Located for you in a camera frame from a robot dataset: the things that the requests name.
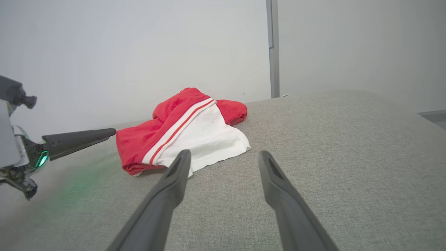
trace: gray fabric surface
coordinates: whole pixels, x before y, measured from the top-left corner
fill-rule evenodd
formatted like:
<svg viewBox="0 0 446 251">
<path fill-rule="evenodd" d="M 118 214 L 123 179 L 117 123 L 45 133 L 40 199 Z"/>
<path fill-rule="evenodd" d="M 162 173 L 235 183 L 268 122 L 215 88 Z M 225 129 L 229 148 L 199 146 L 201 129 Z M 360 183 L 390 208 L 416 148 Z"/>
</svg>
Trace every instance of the gray fabric surface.
<svg viewBox="0 0 446 251">
<path fill-rule="evenodd" d="M 368 92 L 247 106 L 236 127 L 252 150 L 194 173 L 165 250 L 281 250 L 260 150 L 271 152 L 340 250 L 446 249 L 446 131 Z M 105 250 L 163 171 L 130 177 L 111 138 L 49 163 L 33 176 L 31 201 L 2 185 L 2 250 Z"/>
</svg>

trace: folded garment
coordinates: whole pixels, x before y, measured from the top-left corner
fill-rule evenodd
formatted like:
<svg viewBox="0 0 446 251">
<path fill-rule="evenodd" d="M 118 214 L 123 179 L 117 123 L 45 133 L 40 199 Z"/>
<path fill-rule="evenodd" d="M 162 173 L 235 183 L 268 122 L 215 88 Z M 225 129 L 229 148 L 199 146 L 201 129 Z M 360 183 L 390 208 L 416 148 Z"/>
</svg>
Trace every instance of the folded garment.
<svg viewBox="0 0 446 251">
<path fill-rule="evenodd" d="M 189 149 L 191 176 L 205 166 L 238 156 L 251 146 L 246 136 L 231 126 L 247 114 L 240 102 L 215 101 L 196 88 L 186 88 L 160 103 L 152 120 L 117 131 L 122 168 L 138 176 L 144 170 L 169 167 L 181 150 Z"/>
</svg>

